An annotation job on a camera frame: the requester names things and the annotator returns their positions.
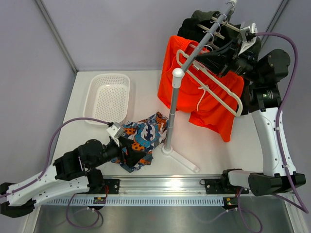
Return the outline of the patterned blue orange shorts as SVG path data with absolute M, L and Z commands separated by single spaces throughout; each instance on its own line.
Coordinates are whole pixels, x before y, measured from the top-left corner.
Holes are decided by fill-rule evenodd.
M 156 112 L 147 119 L 124 124 L 123 136 L 133 141 L 133 150 L 142 151 L 145 153 L 145 156 L 133 166 L 127 165 L 118 158 L 113 159 L 112 163 L 119 164 L 129 173 L 138 171 L 143 166 L 151 165 L 153 150 L 166 139 L 168 121 L 166 116 Z

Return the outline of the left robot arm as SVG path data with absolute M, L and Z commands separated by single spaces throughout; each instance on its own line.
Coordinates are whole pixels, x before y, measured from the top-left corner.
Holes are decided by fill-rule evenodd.
M 132 146 L 134 141 L 113 139 L 107 145 L 91 139 L 56 159 L 35 182 L 3 183 L 0 193 L 6 201 L 0 213 L 11 218 L 30 214 L 36 207 L 66 195 L 98 194 L 106 187 L 99 166 L 119 159 L 129 167 L 136 165 L 146 152 Z

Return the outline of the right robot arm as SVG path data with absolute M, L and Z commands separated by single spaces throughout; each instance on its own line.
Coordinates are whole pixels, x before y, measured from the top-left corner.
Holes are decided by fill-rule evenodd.
M 275 195 L 306 183 L 305 175 L 296 171 L 291 160 L 282 125 L 283 98 L 277 84 L 288 75 L 290 56 L 282 49 L 274 49 L 259 59 L 259 51 L 260 40 L 245 51 L 237 40 L 231 40 L 196 57 L 219 77 L 231 71 L 245 79 L 243 108 L 253 118 L 261 145 L 263 171 L 224 170 L 220 187 L 227 193 L 239 186 L 250 189 L 255 196 Z

